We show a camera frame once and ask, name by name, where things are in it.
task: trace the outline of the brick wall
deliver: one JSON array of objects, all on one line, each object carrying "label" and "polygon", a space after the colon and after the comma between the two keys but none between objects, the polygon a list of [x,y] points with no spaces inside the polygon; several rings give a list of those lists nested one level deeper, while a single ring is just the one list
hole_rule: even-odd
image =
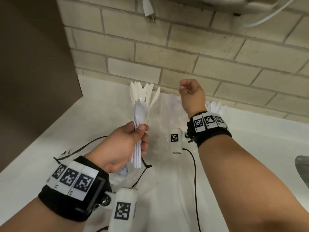
[{"label": "brick wall", "polygon": [[151,2],[155,23],[141,0],[58,0],[77,73],[174,93],[195,78],[208,100],[309,123],[309,0],[247,29],[253,17]]}]

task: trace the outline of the white countertop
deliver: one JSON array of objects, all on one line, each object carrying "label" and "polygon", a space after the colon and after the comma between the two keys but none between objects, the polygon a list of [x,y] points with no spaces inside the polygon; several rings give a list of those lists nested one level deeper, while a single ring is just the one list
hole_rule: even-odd
[{"label": "white countertop", "polygon": [[[0,173],[0,225],[37,196],[57,167],[53,157],[108,135],[131,120],[128,86],[82,76],[79,80],[85,97]],[[189,153],[168,152],[166,121],[160,120],[162,99],[163,96],[150,116],[150,147],[145,162],[153,167],[138,184],[145,187],[152,177],[156,187],[140,196],[134,231],[197,231],[193,160]],[[237,109],[229,109],[228,114],[235,140],[280,177],[309,211],[309,189],[294,166],[296,156],[309,155],[309,125]],[[228,231],[193,145],[194,150],[202,231]],[[89,218],[85,231],[95,232],[108,222],[108,212],[99,209]]]}]

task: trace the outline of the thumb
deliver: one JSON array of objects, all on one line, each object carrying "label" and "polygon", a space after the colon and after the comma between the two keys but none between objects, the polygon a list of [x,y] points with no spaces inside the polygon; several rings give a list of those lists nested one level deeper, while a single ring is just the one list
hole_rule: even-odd
[{"label": "thumb", "polygon": [[188,92],[187,92],[186,87],[184,87],[183,85],[181,85],[181,86],[179,87],[179,94],[180,94],[180,96],[183,97],[183,96],[185,96],[187,93],[188,93]]},{"label": "thumb", "polygon": [[134,132],[131,132],[130,135],[133,137],[134,144],[136,144],[143,137],[146,130],[144,124],[140,124]]}]

